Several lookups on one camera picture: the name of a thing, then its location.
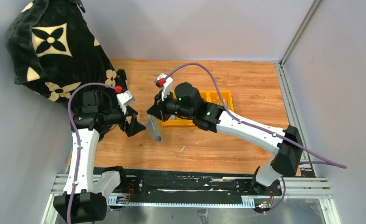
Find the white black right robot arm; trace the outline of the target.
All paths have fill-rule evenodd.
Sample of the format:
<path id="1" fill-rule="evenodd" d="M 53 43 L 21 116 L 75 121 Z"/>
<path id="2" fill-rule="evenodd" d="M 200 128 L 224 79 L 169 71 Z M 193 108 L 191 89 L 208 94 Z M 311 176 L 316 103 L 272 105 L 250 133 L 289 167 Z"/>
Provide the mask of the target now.
<path id="1" fill-rule="evenodd" d="M 296 146 L 302 143 L 296 127 L 283 129 L 246 119 L 222 105 L 205 101 L 190 83 L 177 85 L 174 93 L 162 89 L 147 114 L 163 122 L 173 115 L 190 119 L 201 130 L 232 135 L 273 154 L 256 169 L 249 185 L 258 195 L 270 189 L 280 177 L 294 177 L 297 173 L 303 151 Z"/>

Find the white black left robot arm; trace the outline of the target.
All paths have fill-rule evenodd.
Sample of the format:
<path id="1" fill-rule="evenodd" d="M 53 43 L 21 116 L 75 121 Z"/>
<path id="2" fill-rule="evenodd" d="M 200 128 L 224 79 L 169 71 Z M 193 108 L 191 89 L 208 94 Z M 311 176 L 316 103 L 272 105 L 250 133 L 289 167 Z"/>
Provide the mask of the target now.
<path id="1" fill-rule="evenodd" d="M 130 91 L 119 93 L 116 102 L 104 91 L 84 91 L 81 108 L 73 116 L 73 152 L 70 171 L 63 193 L 54 198 L 53 206 L 68 224 L 104 220 L 113 191 L 133 193 L 122 166 L 106 168 L 94 180 L 94 159 L 102 128 L 118 125 L 131 137 L 145 126 L 137 121 L 130 107 L 135 98 Z"/>

